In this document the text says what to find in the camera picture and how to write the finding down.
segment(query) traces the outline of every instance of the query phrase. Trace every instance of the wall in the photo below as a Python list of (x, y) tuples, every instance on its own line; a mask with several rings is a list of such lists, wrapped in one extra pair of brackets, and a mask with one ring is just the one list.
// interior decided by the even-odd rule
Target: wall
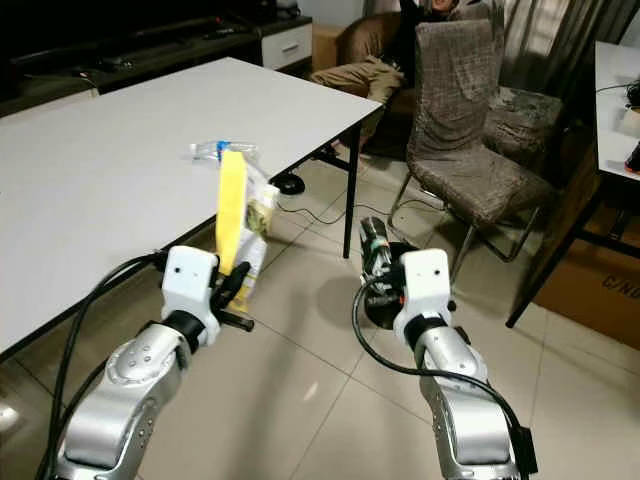
[(365, 0), (298, 0), (303, 15), (313, 23), (346, 27), (362, 17)]
[(636, 13), (635, 17), (633, 17), (633, 20), (631, 20), (629, 28), (627, 28), (627, 31), (622, 36), (622, 40), (620, 40), (620, 45), (640, 48), (640, 10)]

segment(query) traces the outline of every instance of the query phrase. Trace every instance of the curtain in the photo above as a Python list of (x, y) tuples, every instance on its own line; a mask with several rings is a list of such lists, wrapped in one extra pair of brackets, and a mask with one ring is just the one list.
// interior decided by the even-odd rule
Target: curtain
[(506, 0), (501, 83), (574, 97), (593, 81), (594, 41), (618, 43), (638, 7), (639, 0)]

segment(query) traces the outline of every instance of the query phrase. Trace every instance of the chair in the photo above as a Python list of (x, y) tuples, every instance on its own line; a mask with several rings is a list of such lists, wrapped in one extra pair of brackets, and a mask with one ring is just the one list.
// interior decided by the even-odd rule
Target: chair
[[(496, 56), (504, 53), (504, 7), (502, 0), (461, 2), (449, 20), (492, 18)], [(338, 64), (363, 61), (367, 55), (380, 56), (400, 25), (399, 12), (364, 17), (347, 27), (337, 39)], [(501, 87), (491, 102), (484, 126), (483, 141), (502, 155), (531, 168), (541, 168), (549, 141), (562, 109), (554, 97), (525, 90)], [(352, 91), (366, 96), (366, 91)], [(364, 146), (365, 153), (404, 159), (416, 108), (415, 89), (398, 90), (387, 103), (376, 134)]]
[[(504, 0), (482, 0), (455, 9), (450, 21), (489, 19), (498, 71), (504, 58)], [(562, 100), (500, 86), (491, 101), (483, 141), (494, 152), (534, 171), (543, 162), (562, 112)]]
[(417, 32), (417, 111), (407, 146), (407, 174), (388, 224), (411, 177), (469, 225), (451, 268), (455, 280), (474, 235), (513, 214), (533, 209), (507, 254), (485, 240), (501, 260), (513, 260), (540, 208), (553, 197), (551, 186), (533, 172), (488, 149), (482, 142), (489, 101), (498, 81), (488, 20), (421, 24)]

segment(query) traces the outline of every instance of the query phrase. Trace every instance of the tiled floor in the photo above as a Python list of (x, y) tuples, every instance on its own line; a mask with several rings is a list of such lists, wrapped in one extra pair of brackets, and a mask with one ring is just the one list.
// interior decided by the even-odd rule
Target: tiled floor
[[(299, 173), (307, 191), (283, 199), (283, 206), (337, 218), (344, 211), (345, 174), (313, 161)], [(402, 163), (362, 162), (357, 202), (388, 211), (403, 176)], [(411, 185), (407, 198), (418, 195)], [(356, 212), (370, 214), (365, 207)], [(464, 234), (448, 214), (417, 203), (397, 219), (414, 241), (450, 254)], [(354, 233), (351, 258), (343, 260), (343, 226), (343, 220), (320, 224), (306, 213), (276, 216), (251, 301), (255, 331), (224, 329), (213, 347), (198, 352), (157, 423), (140, 478), (440, 478), (417, 380), (363, 355), (351, 331), (359, 242)], [(493, 385), (532, 426), (537, 478), (638, 478), (640, 352), (536, 305), (515, 330), (503, 326), (535, 241), (510, 265), (481, 245), (473, 248), (454, 290), (455, 320), (487, 361)], [(211, 232), (193, 243), (208, 247)], [(96, 305), (71, 387), (140, 325), (158, 318), (158, 279), (145, 272)], [(19, 414), (13, 425), (0, 423), (3, 480), (33, 477), (64, 334), (61, 326), (0, 365), (0, 407)], [(389, 332), (366, 323), (366, 335), (385, 355), (411, 363)]]

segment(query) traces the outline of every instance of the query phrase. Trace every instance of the plastic bottle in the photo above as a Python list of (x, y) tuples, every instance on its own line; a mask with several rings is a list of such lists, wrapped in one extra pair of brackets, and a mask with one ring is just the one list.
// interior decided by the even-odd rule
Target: plastic bottle
[(229, 142), (218, 140), (205, 143), (192, 143), (190, 146), (191, 155), (194, 160), (222, 160), (222, 151), (242, 152), (248, 161), (258, 160), (258, 147), (249, 142)]

